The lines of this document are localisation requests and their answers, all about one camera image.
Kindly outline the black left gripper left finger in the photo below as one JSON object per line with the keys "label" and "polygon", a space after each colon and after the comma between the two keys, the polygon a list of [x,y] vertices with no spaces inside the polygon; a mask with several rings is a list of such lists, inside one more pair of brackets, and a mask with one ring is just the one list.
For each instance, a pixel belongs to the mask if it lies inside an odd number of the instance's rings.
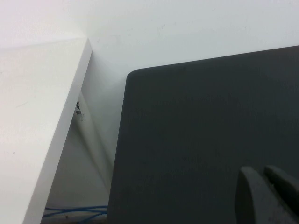
{"label": "black left gripper left finger", "polygon": [[295,214],[286,205],[264,172],[241,167],[235,192],[238,224],[293,224]]}

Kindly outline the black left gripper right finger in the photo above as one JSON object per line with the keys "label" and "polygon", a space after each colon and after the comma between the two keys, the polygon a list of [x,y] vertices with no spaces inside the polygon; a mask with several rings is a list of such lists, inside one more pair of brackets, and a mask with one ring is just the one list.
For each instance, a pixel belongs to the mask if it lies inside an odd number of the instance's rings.
{"label": "black left gripper right finger", "polygon": [[264,174],[294,214],[299,215],[299,180],[275,166],[266,166]]}

